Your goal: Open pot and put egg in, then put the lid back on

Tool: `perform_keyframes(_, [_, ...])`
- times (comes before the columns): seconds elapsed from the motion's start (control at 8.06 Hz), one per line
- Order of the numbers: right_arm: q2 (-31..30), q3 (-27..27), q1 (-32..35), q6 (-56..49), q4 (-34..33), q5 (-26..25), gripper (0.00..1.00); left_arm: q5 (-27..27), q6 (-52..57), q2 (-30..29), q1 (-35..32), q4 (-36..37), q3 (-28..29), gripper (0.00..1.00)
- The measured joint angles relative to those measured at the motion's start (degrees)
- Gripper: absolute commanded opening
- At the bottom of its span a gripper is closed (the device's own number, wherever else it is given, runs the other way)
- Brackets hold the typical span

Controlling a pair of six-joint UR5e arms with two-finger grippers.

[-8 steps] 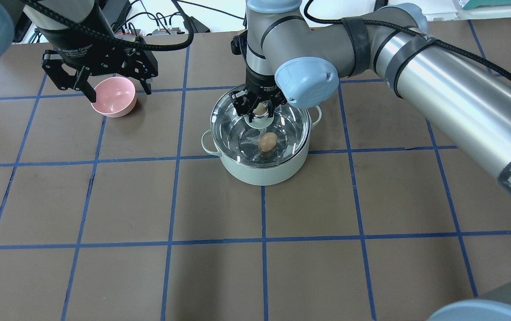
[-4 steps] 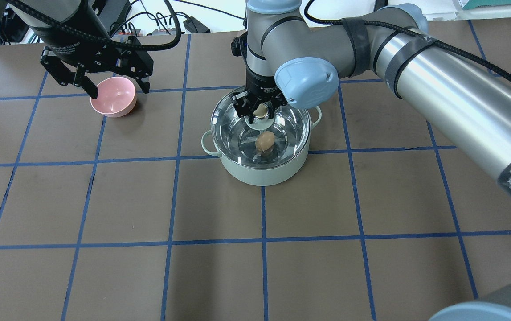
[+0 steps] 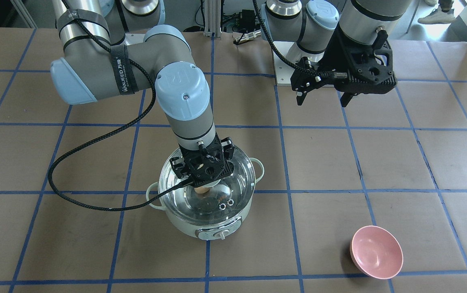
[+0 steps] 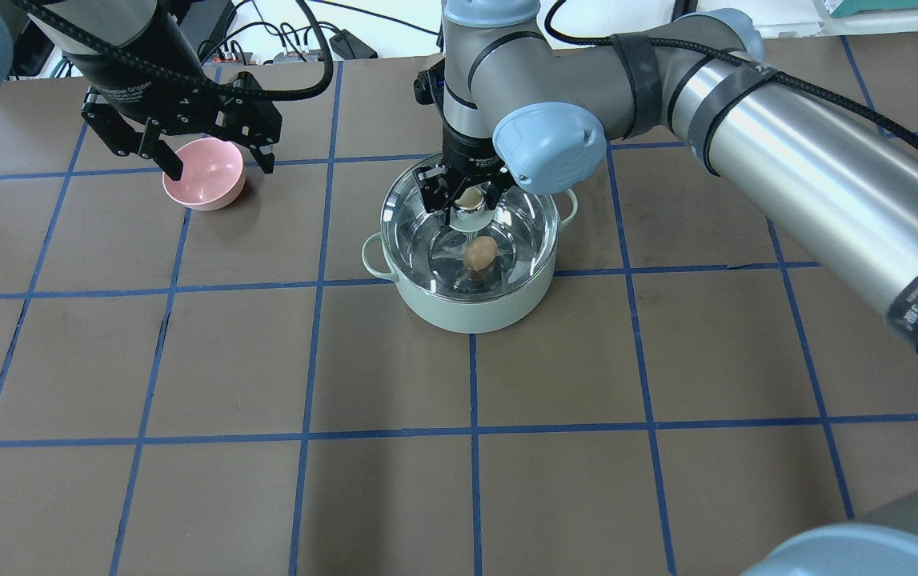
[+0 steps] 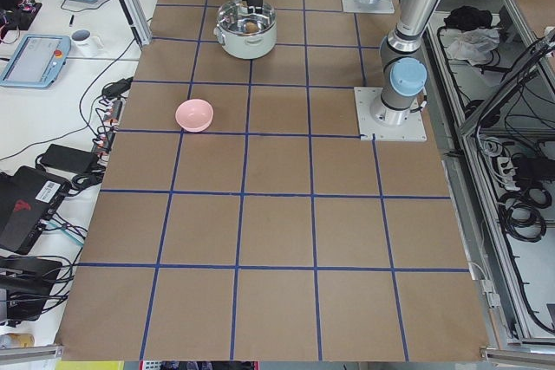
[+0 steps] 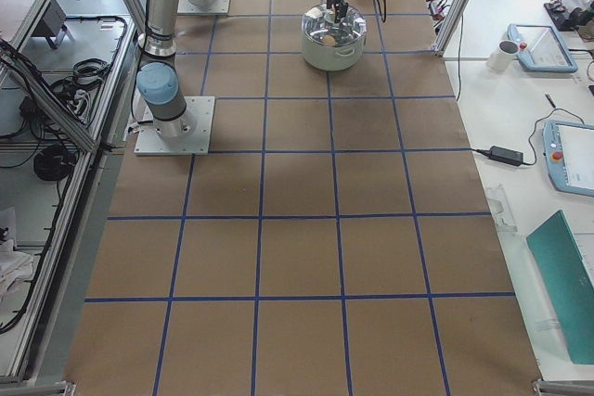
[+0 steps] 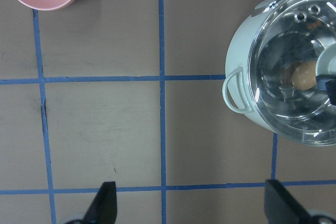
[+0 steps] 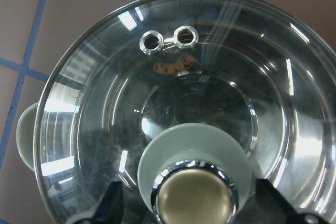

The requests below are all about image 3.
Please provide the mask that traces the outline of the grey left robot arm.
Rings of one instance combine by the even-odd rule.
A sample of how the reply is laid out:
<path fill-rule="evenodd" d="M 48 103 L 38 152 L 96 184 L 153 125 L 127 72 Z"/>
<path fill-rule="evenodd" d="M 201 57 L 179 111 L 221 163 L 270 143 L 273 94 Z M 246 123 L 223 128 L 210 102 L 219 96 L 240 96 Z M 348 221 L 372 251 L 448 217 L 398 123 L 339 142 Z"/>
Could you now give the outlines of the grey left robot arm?
<path fill-rule="evenodd" d="M 359 94 L 387 94 L 397 86 L 388 34 L 409 0 L 348 0 L 341 11 L 326 0 L 252 2 L 263 38 L 294 72 L 297 105 L 325 85 L 346 107 Z"/>

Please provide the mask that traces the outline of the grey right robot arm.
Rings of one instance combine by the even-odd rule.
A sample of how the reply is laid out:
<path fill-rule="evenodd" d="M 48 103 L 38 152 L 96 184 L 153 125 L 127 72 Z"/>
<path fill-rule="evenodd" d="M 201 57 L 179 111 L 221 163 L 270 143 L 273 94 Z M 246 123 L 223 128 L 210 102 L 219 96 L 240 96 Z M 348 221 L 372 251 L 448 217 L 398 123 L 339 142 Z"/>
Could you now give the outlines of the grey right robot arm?
<path fill-rule="evenodd" d="M 161 2 L 54 0 L 64 57 L 51 63 L 53 83 L 64 102 L 79 105 L 150 88 L 179 143 L 170 159 L 176 176 L 200 187 L 230 176 L 235 147 L 219 139 L 204 73 L 181 32 L 162 24 Z M 114 17 L 145 15 L 149 28 L 141 43 L 119 44 Z"/>

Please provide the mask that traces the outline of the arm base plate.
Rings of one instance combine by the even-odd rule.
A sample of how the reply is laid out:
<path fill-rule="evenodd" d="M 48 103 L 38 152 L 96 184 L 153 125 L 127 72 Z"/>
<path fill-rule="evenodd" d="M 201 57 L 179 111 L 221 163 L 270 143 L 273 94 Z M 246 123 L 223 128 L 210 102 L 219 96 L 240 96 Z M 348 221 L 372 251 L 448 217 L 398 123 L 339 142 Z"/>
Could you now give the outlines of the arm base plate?
<path fill-rule="evenodd" d="M 278 52 L 290 62 L 296 64 L 302 57 L 301 50 L 295 42 L 274 42 L 274 45 Z M 291 76 L 294 72 L 294 68 L 283 62 L 274 52 L 273 57 L 276 85 L 291 86 Z"/>

